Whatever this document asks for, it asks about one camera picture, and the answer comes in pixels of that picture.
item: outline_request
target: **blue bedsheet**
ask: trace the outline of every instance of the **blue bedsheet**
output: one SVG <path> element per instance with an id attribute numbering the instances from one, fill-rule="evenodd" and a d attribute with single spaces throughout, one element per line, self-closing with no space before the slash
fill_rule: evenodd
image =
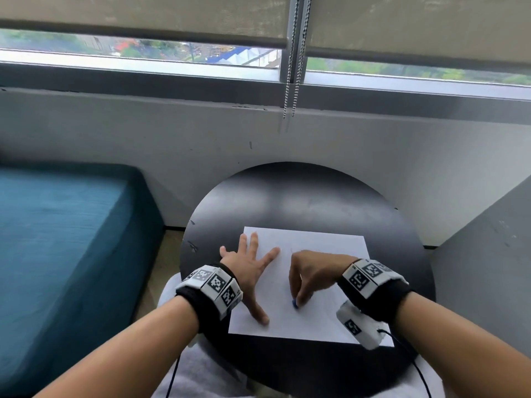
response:
<path id="1" fill-rule="evenodd" d="M 126 328 L 162 236 L 132 167 L 0 167 L 0 396 L 36 393 Z"/>

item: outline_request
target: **sheet of paper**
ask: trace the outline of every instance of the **sheet of paper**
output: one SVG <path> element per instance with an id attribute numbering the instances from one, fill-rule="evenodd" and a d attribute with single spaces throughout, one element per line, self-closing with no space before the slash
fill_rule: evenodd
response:
<path id="1" fill-rule="evenodd" d="M 259 242 L 257 258 L 263 257 L 273 247 L 280 247 L 280 254 L 269 264 L 256 285 L 256 300 L 271 321 L 269 326 L 263 327 L 251 317 L 243 304 L 239 304 L 230 315 L 229 333 L 358 343 L 335 316 L 347 300 L 337 285 L 316 292 L 308 304 L 296 310 L 291 303 L 288 274 L 291 254 L 300 250 L 369 258 L 363 236 L 245 227 L 248 243 L 255 231 Z M 381 345 L 394 346 L 388 335 Z"/>

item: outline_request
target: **wrist strap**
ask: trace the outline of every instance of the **wrist strap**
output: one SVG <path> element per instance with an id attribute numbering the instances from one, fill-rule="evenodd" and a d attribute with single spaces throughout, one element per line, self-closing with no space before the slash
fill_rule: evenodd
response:
<path id="1" fill-rule="evenodd" d="M 177 287 L 199 318 L 200 333 L 220 322 L 243 299 L 232 271 L 222 263 L 203 265 L 189 274 Z"/>
<path id="2" fill-rule="evenodd" d="M 400 303 L 412 291 L 404 277 L 375 260 L 351 264 L 338 285 L 364 314 L 388 324 L 394 322 Z"/>

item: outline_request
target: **roller blind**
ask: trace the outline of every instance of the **roller blind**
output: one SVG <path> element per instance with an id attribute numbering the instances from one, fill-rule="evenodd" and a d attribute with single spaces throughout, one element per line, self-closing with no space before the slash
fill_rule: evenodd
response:
<path id="1" fill-rule="evenodd" d="M 312 0 L 308 54 L 531 63 L 531 0 Z"/>
<path id="2" fill-rule="evenodd" d="M 0 26 L 285 46 L 289 0 L 0 0 Z"/>

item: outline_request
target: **black round table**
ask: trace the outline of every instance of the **black round table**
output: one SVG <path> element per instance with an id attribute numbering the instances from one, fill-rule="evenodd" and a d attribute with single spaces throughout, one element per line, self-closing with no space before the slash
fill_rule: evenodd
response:
<path id="1" fill-rule="evenodd" d="M 371 187 L 337 170 L 280 162 L 244 170 L 216 186 L 184 233 L 182 276 L 236 250 L 245 226 L 365 237 L 368 253 L 435 300 L 433 274 L 413 227 Z M 278 391 L 304 397 L 371 396 L 410 365 L 398 347 L 228 334 L 229 317 L 207 338 L 238 370 Z"/>

